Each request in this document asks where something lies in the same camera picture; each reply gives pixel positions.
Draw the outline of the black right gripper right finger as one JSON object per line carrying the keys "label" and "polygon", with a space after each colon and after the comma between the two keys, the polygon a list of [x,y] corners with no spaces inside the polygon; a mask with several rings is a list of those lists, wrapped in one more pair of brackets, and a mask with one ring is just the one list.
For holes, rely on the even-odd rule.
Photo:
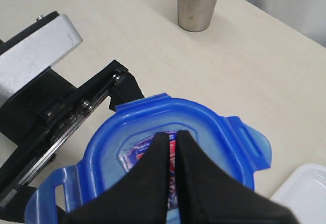
{"label": "black right gripper right finger", "polygon": [[175,159],[181,223],[298,223],[288,208],[226,174],[186,130],[177,133]]}

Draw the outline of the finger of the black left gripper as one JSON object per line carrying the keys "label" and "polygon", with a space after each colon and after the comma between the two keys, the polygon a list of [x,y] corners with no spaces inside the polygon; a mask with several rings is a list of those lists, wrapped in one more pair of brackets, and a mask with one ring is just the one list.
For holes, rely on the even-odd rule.
{"label": "finger of the black left gripper", "polygon": [[116,111],[118,105],[144,98],[137,80],[129,72],[121,73],[114,78],[109,88],[109,96],[111,98],[109,109],[112,111]]}

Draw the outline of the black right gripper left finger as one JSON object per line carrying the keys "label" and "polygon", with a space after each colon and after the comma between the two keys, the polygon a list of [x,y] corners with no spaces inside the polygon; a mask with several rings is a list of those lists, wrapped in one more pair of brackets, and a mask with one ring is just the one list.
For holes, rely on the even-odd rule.
{"label": "black right gripper left finger", "polygon": [[166,223],[170,142],[156,133],[150,147],[114,186],[66,215],[63,223]]}

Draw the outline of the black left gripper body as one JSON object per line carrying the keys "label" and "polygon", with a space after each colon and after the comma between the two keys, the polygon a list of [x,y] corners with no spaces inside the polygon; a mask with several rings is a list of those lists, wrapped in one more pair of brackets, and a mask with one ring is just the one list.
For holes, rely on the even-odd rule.
{"label": "black left gripper body", "polygon": [[112,61],[76,87],[47,68],[1,106],[1,133],[17,146],[1,166],[2,208],[128,76],[126,67]]}

